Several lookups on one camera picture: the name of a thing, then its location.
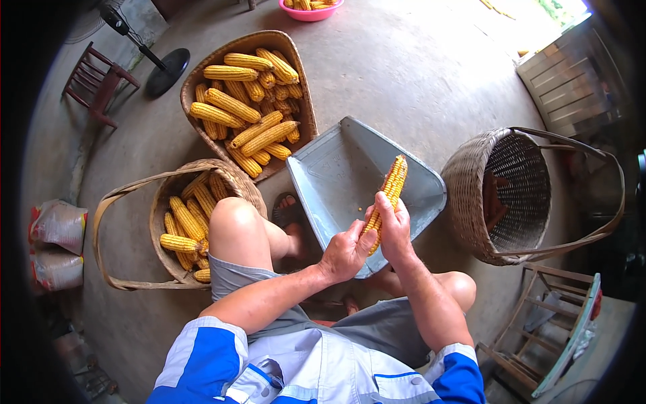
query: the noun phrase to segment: shirt pocket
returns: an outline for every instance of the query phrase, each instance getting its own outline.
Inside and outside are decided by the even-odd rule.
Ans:
[[[237,403],[267,404],[278,396],[281,389],[282,387],[265,372],[249,364],[227,389],[226,396]]]

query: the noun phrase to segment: wicker basket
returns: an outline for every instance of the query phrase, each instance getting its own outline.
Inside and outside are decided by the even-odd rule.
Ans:
[[[539,146],[527,134],[561,144]],[[615,165],[622,190],[615,217],[575,242],[539,248],[552,206],[550,177],[542,149],[580,151]],[[507,186],[498,189],[498,197],[509,210],[491,232],[487,232],[483,215],[483,177],[488,169],[509,181]],[[456,237],[474,257],[493,265],[543,260],[590,244],[610,235],[623,214],[623,171],[615,157],[545,131],[511,127],[483,132],[458,148],[441,175],[446,183],[448,211]]]
[[[296,50],[296,45],[292,42],[291,38],[282,31],[259,31],[254,32],[253,34],[245,35],[240,37],[223,47],[219,48],[212,54],[208,55],[199,65],[191,71],[191,73],[184,80],[182,85],[182,91],[180,92],[180,101],[182,102],[182,108],[186,117],[189,119],[191,125],[195,130],[200,134],[202,139],[206,144],[217,154],[218,158],[226,161],[233,162],[229,156],[229,153],[224,147],[224,143],[221,140],[211,140],[210,137],[204,131],[204,126],[202,122],[193,118],[189,115],[191,110],[191,104],[195,102],[195,87],[197,84],[206,83],[210,86],[211,80],[206,80],[203,75],[203,70],[206,66],[209,65],[222,65],[224,64],[224,55],[230,52],[239,52],[239,53],[254,53],[256,48],[266,48],[269,50],[279,50],[287,60],[289,64],[296,69],[300,77],[300,84],[303,89],[303,98],[296,100],[300,108],[300,113],[297,114],[298,121],[300,125],[298,130],[300,132],[300,140],[295,144],[285,144],[292,152],[300,149],[305,146],[310,140],[318,136],[317,122],[314,119],[314,109],[312,108],[312,100],[309,96],[309,88],[307,86],[307,78],[305,77],[305,70],[303,69],[303,64],[300,61],[300,56]],[[253,179],[253,182],[261,181],[268,176],[272,175],[276,171],[285,167],[285,162],[277,158],[272,158],[269,165],[266,165],[262,168],[262,173],[258,177]]]
[[[99,202],[99,206],[96,208],[96,212],[94,214],[94,238],[92,240],[96,263],[103,274],[103,278],[111,287],[121,290],[208,289],[211,287],[210,284],[196,281],[193,277],[193,272],[187,273],[182,266],[180,266],[176,255],[171,251],[165,250],[160,245],[160,236],[166,232],[163,217],[169,210],[170,197],[173,195],[180,195],[182,193],[182,189],[184,189],[184,187],[188,185],[193,178],[205,170],[212,170],[212,172],[220,175],[222,180],[225,182],[230,195],[235,195],[248,200],[252,205],[254,205],[262,217],[267,218],[267,207],[262,200],[259,190],[249,179],[249,176],[243,173],[237,165],[222,160],[197,160],[195,162],[185,164],[175,171],[158,174],[117,188],[105,195]],[[101,258],[99,248],[99,225],[101,224],[101,217],[108,206],[117,199],[128,195],[130,192],[133,192],[144,185],[162,178],[166,179],[161,183],[152,199],[150,215],[151,238],[157,257],[159,257],[161,263],[172,275],[174,280],[169,282],[124,281],[110,276],[103,265],[103,259]]]

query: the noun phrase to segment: corn kernel pile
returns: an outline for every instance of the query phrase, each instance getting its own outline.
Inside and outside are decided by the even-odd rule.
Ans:
[[[212,140],[224,141],[233,160],[256,178],[272,156],[285,160],[291,155],[281,143],[300,139],[300,122],[294,119],[300,113],[297,100],[303,98],[300,78],[277,50],[229,53],[224,63],[204,68],[210,82],[195,87],[190,114],[202,120]]]
[[[229,197],[229,190],[216,173],[204,171],[184,188],[182,194],[170,197],[171,211],[164,215],[166,233],[160,237],[162,247],[175,251],[180,265],[192,271],[195,279],[209,283],[209,219],[218,201]]]

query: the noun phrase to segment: plastic bag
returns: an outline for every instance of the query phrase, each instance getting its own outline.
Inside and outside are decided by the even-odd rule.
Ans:
[[[35,240],[58,244],[76,255],[83,252],[87,209],[53,199],[32,208],[29,243]]]
[[[50,292],[83,284],[83,256],[56,248],[29,251],[34,277]]]

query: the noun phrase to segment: red wooden chair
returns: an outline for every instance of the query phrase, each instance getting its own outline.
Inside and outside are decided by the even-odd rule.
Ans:
[[[141,86],[123,67],[111,62],[110,59],[93,49],[93,43],[90,42],[87,45],[81,58],[76,63],[67,84],[65,84],[63,95],[66,93],[71,95],[72,98],[90,111],[91,117],[103,122],[105,125],[116,128],[118,124],[105,114],[105,109],[112,99],[119,82],[123,78],[137,89]],[[90,55],[108,65],[108,71],[104,72],[92,64],[93,61],[90,60]]]

